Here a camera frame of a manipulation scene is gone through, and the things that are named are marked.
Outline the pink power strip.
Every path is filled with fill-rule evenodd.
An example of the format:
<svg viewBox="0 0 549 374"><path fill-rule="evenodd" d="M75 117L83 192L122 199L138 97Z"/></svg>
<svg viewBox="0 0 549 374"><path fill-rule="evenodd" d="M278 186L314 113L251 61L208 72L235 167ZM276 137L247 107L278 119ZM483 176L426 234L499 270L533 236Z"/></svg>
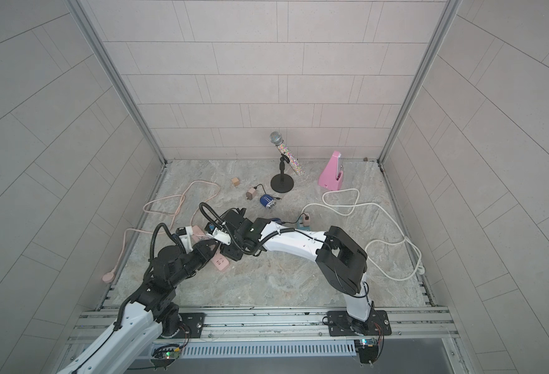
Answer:
<svg viewBox="0 0 549 374"><path fill-rule="evenodd" d="M205 233L199 226L194 225L192 227L192 243L195 245L198 242L212 239L210 234ZM224 272L230 265L229 260L221 254L220 242L217 242L215 247L215 254L210 259L213 265L221 272Z"/></svg>

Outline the beige USB charger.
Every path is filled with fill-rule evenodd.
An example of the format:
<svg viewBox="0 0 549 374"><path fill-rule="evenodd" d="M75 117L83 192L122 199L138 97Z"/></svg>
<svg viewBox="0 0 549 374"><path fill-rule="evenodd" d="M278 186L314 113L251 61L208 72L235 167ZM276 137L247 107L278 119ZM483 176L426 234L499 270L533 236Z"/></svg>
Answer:
<svg viewBox="0 0 549 374"><path fill-rule="evenodd" d="M248 199L248 200L252 200L252 199L254 199L256 196L257 196L257 190L256 190L255 188L250 188L250 189L246 192L246 199Z"/></svg>

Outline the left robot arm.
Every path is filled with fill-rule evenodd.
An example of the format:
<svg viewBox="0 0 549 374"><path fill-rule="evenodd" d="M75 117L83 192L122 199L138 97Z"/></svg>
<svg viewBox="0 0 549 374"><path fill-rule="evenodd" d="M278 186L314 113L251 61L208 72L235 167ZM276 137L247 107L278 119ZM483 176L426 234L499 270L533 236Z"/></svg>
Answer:
<svg viewBox="0 0 549 374"><path fill-rule="evenodd" d="M176 288L203 269L220 243L211 237L193 242L160 223L151 237L149 265L143 281L118 308L115 322L61 373L124 373L158 338L180 338L154 349L151 361L167 368L204 328L203 313L180 313Z"/></svg>

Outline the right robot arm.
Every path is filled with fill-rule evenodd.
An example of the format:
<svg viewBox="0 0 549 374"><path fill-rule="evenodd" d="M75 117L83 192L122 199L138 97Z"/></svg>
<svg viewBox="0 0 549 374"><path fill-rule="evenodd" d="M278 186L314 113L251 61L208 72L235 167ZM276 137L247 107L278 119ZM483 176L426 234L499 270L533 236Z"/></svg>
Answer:
<svg viewBox="0 0 549 374"><path fill-rule="evenodd" d="M207 226L214 235L228 236L221 246L229 258L258 257L263 252L282 252L316 263L329 285L343 294L344 312L329 312L323 324L332 336L377 336L392 334L388 315L377 312L369 299L366 281L367 255L343 229L310 232L285 227L272 219L245 217L244 209L227 210Z"/></svg>

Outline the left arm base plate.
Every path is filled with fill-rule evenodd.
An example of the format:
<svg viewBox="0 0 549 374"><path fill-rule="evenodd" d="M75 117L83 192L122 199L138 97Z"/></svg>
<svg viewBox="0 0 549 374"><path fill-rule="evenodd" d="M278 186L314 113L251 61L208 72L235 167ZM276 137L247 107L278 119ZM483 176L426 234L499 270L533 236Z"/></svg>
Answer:
<svg viewBox="0 0 549 374"><path fill-rule="evenodd" d="M204 328L205 318L205 313L173 313L162 322L163 331L161 338L200 338Z"/></svg>

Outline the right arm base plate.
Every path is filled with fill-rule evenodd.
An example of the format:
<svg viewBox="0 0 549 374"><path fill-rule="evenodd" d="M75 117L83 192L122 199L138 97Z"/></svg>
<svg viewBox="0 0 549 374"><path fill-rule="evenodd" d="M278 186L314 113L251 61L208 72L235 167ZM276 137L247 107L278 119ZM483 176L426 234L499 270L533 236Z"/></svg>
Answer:
<svg viewBox="0 0 549 374"><path fill-rule="evenodd" d="M371 309L366 321L350 317L346 311L329 311L322 322L332 337L392 335L388 314L381 309Z"/></svg>

